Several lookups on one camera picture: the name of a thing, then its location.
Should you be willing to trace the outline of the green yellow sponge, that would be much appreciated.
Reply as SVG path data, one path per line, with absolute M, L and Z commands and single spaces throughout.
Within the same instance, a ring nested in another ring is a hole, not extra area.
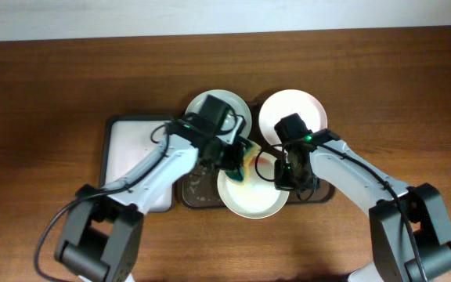
M 256 158 L 261 147 L 254 141 L 239 137 L 235 142 L 237 166 L 233 170 L 227 170 L 225 175 L 234 183 L 244 184 L 250 177 L 250 163 Z

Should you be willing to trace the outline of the white front plate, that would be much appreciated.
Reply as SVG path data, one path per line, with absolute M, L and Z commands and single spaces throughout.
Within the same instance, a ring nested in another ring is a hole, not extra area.
M 254 156 L 247 166 L 249 176 L 245 182 L 232 181 L 224 171 L 217 178 L 218 195 L 222 203 L 235 214 L 248 219 L 263 219 L 276 214 L 289 197 L 287 191 L 277 190 L 274 183 L 267 182 L 258 176 L 257 172 L 267 179 L 274 178 L 276 158 L 263 153 L 255 165 Z

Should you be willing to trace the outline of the pale green plate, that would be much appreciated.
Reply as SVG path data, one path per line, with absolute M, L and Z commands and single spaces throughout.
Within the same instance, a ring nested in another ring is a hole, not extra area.
M 252 116 L 248 105 L 237 94 L 224 89 L 212 89 L 206 92 L 202 92 L 196 96 L 186 108 L 185 114 L 197 113 L 201 108 L 203 102 L 207 96 L 215 96 L 225 102 L 227 102 L 236 112 L 236 114 L 242 116 L 246 121 L 246 125 L 242 129 L 240 136 L 247 138 L 251 133 L 252 128 Z

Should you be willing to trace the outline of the pinkish white plate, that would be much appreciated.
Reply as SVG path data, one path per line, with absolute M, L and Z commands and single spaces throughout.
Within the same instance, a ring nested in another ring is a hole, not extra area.
M 300 139 L 327 126 L 327 114 L 320 101 L 297 89 L 274 93 L 258 114 L 258 127 L 269 145 Z

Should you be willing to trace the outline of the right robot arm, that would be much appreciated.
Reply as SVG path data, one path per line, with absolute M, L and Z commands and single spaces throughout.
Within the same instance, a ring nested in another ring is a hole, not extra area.
M 283 152 L 275 164 L 278 190 L 306 190 L 323 180 L 369 219 L 373 261 L 347 281 L 422 282 L 451 271 L 451 220 L 435 187 L 389 176 L 331 130 L 309 130 L 298 114 L 274 130 Z

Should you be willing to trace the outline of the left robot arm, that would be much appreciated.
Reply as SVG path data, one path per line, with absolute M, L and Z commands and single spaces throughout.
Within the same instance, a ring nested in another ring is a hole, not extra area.
M 83 186 L 61 212 L 67 217 L 55 260 L 87 281 L 131 281 L 143 223 L 168 188 L 203 164 L 240 172 L 251 118 L 206 96 L 197 111 L 161 125 L 157 146 L 123 176 Z

